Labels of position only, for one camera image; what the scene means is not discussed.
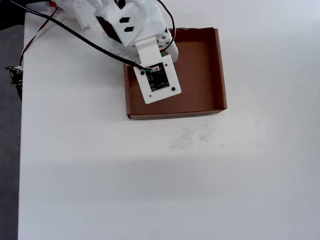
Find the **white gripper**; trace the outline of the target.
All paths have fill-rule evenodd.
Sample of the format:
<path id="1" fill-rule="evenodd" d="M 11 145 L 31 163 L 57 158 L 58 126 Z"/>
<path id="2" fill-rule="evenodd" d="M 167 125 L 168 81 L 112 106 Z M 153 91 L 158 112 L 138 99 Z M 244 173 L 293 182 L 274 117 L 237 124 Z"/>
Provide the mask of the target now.
<path id="1" fill-rule="evenodd" d="M 109 52 L 111 52 L 121 58 L 133 61 L 135 63 L 141 62 L 139 54 L 138 54 L 138 50 L 137 50 L 135 44 L 124 46 L 122 43 L 119 43 L 118 41 L 109 37 L 105 32 L 103 33 L 103 38 L 106 41 L 106 49 Z M 164 50 L 166 47 L 169 46 L 172 39 L 173 39 L 173 37 L 172 37 L 169 29 L 166 29 L 162 35 L 160 35 L 160 34 L 156 35 L 156 42 L 157 42 L 158 48 L 161 51 Z M 165 53 L 167 55 L 170 55 L 172 61 L 175 63 L 179 57 L 179 50 L 178 50 L 176 43 L 173 42 L 165 50 Z"/>

